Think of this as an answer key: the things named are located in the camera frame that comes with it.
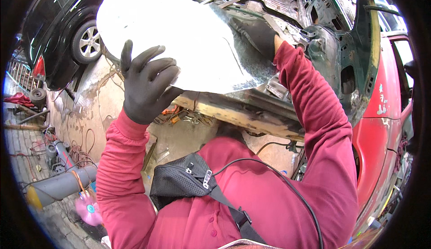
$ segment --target strap buckle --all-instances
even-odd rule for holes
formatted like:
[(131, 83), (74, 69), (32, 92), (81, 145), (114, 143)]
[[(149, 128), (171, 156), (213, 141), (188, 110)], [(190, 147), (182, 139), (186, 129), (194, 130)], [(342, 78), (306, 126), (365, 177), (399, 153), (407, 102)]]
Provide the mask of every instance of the strap buckle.
[(251, 225), (251, 218), (246, 211), (241, 210), (241, 207), (238, 209), (238, 211), (243, 214), (243, 217), (239, 222), (235, 222), (235, 223), (237, 224), (238, 229), (241, 230), (241, 227), (245, 224), (245, 222), (248, 221)]
[(202, 183), (202, 185), (203, 185), (203, 187), (205, 187), (206, 189), (208, 189), (209, 188), (209, 185), (208, 185), (208, 182), (209, 182), (209, 180), (210, 180), (210, 178), (211, 178), (211, 175), (213, 174), (213, 172), (212, 171), (210, 171), (210, 170), (207, 170), (207, 173), (205, 174), (205, 177), (204, 177), (204, 179), (203, 179), (203, 183)]

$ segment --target black car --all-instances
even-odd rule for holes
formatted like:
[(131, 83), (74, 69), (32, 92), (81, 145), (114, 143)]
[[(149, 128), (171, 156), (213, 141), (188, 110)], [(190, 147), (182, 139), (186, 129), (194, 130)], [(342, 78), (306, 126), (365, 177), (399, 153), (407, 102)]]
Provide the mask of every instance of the black car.
[(32, 75), (51, 90), (65, 88), (80, 66), (101, 55), (96, 14), (103, 0), (35, 0), (22, 46)]

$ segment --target hand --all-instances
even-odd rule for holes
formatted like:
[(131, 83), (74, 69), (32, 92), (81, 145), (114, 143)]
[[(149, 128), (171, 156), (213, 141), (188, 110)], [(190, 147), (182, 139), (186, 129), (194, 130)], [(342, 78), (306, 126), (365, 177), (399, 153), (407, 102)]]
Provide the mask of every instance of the hand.
[(277, 33), (262, 20), (240, 21), (236, 18), (229, 24), (243, 35), (265, 58), (271, 62), (275, 56), (274, 39)]
[(149, 124), (184, 92), (172, 86), (166, 90), (180, 68), (172, 58), (150, 61), (165, 51), (164, 46), (151, 47), (133, 61), (132, 48), (133, 42), (127, 40), (121, 52), (120, 69), (125, 79), (123, 109), (135, 123)]

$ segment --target red car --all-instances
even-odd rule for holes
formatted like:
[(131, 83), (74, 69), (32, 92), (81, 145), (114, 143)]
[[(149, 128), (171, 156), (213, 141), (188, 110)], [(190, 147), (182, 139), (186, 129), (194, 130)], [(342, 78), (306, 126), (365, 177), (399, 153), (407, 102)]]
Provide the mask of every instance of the red car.
[[(359, 203), (353, 238), (370, 225), (379, 227), (390, 218), (386, 215), (392, 210), (385, 208), (396, 202), (393, 192), (399, 195), (411, 163), (406, 146), (413, 136), (413, 79), (404, 68), (413, 60), (409, 38), (404, 31), (382, 32), (380, 47), (374, 90), (364, 115), (353, 128)], [(306, 163), (300, 163), (294, 179), (300, 181), (305, 171)]]

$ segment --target person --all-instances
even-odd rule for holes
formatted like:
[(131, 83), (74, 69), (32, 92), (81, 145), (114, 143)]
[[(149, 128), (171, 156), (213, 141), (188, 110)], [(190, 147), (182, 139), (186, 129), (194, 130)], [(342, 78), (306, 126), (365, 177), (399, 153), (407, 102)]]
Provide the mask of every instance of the person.
[[(307, 172), (290, 181), (314, 210), (324, 248), (346, 245), (358, 216), (356, 167), (352, 127), (325, 79), (304, 57), (263, 21), (233, 19), (246, 37), (280, 71), (280, 83), (292, 95), (299, 122), (305, 129)], [(180, 69), (156, 46), (131, 59), (132, 42), (121, 54), (125, 101), (118, 119), (106, 131), (106, 148), (97, 172), (97, 203), (112, 248), (218, 248), (241, 239), (224, 204), (209, 196), (173, 201), (158, 211), (146, 196), (141, 168), (148, 142), (148, 125), (182, 93), (166, 90)], [(218, 136), (197, 152), (213, 172), (240, 158), (259, 160), (244, 143)], [(274, 171), (258, 162), (235, 162), (215, 176), (225, 197), (242, 206), (251, 226), (269, 245), (280, 248), (318, 248), (310, 211)]]

